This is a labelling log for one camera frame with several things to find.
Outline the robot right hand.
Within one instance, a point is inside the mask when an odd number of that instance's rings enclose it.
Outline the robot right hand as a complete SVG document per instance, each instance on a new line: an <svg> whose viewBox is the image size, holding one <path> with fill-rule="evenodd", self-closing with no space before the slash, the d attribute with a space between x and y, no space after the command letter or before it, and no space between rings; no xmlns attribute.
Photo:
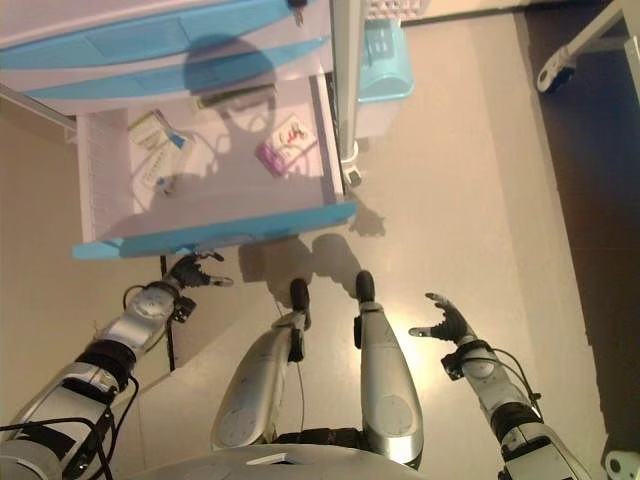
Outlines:
<svg viewBox="0 0 640 480"><path fill-rule="evenodd" d="M465 336L470 335L471 329L458 308L443 295L427 292L425 297L441 310L443 319L431 327L412 327L408 330L410 336L418 338L435 338L458 344Z"/></svg>

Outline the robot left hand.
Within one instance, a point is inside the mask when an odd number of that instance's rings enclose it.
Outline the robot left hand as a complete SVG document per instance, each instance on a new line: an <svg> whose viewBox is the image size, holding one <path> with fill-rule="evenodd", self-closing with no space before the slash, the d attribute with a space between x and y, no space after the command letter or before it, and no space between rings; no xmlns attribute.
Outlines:
<svg viewBox="0 0 640 480"><path fill-rule="evenodd" d="M205 286L227 288L234 285L234 281L229 277L206 273L201 265L206 259L224 261L224 257L213 250L191 253L174 263L168 272L162 275L162 280L178 290Z"/></svg>

